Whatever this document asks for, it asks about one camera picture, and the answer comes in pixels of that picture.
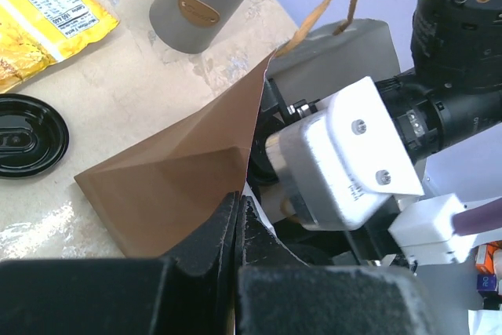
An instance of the black round lid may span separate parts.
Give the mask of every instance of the black round lid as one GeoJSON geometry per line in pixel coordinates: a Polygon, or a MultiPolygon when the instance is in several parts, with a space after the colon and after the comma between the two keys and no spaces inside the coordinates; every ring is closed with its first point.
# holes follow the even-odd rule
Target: black round lid
{"type": "Polygon", "coordinates": [[[34,176],[60,161],[70,140],[61,115],[20,94],[0,94],[0,178],[34,176]]]}

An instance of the table surface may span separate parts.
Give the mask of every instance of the table surface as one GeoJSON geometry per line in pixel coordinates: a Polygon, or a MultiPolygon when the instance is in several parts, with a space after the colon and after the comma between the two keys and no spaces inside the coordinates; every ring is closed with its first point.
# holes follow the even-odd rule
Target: table surface
{"type": "Polygon", "coordinates": [[[55,107],[71,144],[51,172],[0,181],[0,260],[120,257],[73,177],[197,111],[296,30],[276,0],[245,0],[208,50],[188,56],[156,38],[153,0],[98,1],[120,25],[17,90],[55,107]]]}

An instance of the brown leather label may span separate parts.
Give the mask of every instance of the brown leather label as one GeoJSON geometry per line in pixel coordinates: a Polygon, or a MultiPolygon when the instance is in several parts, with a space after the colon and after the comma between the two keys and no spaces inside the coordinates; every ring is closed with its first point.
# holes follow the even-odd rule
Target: brown leather label
{"type": "Polygon", "coordinates": [[[198,27],[212,27],[220,21],[220,14],[200,0],[178,0],[181,14],[198,27]]]}

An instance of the gray metal canister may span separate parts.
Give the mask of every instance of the gray metal canister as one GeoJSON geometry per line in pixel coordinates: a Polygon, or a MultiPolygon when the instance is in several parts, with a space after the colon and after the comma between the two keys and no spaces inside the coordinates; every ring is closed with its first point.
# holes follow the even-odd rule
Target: gray metal canister
{"type": "Polygon", "coordinates": [[[243,0],[154,0],[150,22],[157,36],[183,53],[197,54],[231,18],[243,0]]]}

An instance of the white wall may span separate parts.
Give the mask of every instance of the white wall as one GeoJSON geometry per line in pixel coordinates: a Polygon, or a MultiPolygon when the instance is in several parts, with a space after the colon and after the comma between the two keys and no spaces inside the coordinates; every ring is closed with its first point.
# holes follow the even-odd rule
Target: white wall
{"type": "MultiPolygon", "coordinates": [[[[300,24],[321,0],[279,1],[300,24]]],[[[359,18],[388,22],[403,71],[413,66],[409,43],[416,3],[417,0],[359,0],[356,12],[359,18]]],[[[345,18],[348,4],[349,0],[333,0],[320,24],[345,18]]],[[[431,157],[427,175],[437,194],[456,192],[465,201],[501,196],[502,126],[431,157]]]]}

